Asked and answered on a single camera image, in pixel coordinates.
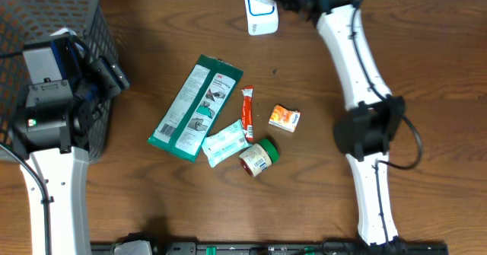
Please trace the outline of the teal white wipes packet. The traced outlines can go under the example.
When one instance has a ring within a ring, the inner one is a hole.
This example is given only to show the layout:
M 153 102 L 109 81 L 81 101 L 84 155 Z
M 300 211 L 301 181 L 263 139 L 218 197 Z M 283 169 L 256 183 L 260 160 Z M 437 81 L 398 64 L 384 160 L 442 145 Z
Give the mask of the teal white wipes packet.
M 242 121 L 238 120 L 215 135 L 206 137 L 202 143 L 210 167 L 215 167 L 237 152 L 249 148 Z

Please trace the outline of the green white 3M box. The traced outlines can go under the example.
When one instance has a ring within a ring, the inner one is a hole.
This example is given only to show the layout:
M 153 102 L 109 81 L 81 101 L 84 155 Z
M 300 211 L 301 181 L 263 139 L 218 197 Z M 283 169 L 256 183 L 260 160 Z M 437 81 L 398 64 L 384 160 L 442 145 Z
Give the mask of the green white 3M box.
M 243 71 L 201 55 L 148 144 L 194 162 Z

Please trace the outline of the green lid white jar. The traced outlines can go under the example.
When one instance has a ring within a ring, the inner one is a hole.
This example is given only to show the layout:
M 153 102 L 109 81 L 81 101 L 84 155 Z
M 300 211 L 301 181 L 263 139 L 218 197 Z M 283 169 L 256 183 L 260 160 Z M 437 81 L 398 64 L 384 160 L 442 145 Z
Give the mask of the green lid white jar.
M 280 159 L 277 148 L 269 139 L 262 139 L 239 155 L 244 170 L 256 177 Z

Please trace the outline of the red stick sachet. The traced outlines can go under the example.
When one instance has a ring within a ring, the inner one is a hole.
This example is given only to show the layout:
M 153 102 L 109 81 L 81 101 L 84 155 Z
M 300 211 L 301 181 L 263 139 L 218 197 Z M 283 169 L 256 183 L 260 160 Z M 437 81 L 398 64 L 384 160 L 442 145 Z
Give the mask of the red stick sachet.
M 248 142 L 253 142 L 253 113 L 252 113 L 252 101 L 253 101 L 253 86 L 249 85 L 244 87 L 243 93 L 243 106 L 242 106 L 242 126 L 245 132 L 245 137 Z

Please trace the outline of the orange white small packet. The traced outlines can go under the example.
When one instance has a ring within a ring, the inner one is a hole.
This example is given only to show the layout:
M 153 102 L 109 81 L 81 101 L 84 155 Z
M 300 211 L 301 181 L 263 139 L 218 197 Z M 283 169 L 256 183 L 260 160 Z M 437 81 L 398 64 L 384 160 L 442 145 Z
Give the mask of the orange white small packet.
M 299 111 L 288 110 L 281 105 L 276 105 L 269 118 L 269 124 L 288 132 L 294 132 L 300 117 Z

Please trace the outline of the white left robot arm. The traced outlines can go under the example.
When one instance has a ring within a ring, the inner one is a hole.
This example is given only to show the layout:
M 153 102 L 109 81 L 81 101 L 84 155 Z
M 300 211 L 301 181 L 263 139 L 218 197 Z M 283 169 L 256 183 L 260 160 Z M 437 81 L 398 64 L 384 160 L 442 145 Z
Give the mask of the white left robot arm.
M 129 87 L 110 56 L 25 56 L 31 84 L 9 127 L 7 152 L 27 187 L 34 254 L 90 254 L 88 167 L 103 150 L 111 100 Z

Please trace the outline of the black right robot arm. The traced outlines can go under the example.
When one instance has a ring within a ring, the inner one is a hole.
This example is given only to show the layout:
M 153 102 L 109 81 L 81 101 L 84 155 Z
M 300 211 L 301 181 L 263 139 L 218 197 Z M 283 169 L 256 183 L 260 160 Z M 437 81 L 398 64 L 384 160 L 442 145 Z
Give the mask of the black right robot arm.
M 339 76 L 345 115 L 333 138 L 352 170 L 358 201 L 358 235 L 369 247 L 396 240 L 388 187 L 390 143 L 406 103 L 382 79 L 361 21 L 364 0 L 260 0 L 305 13 L 328 47 Z

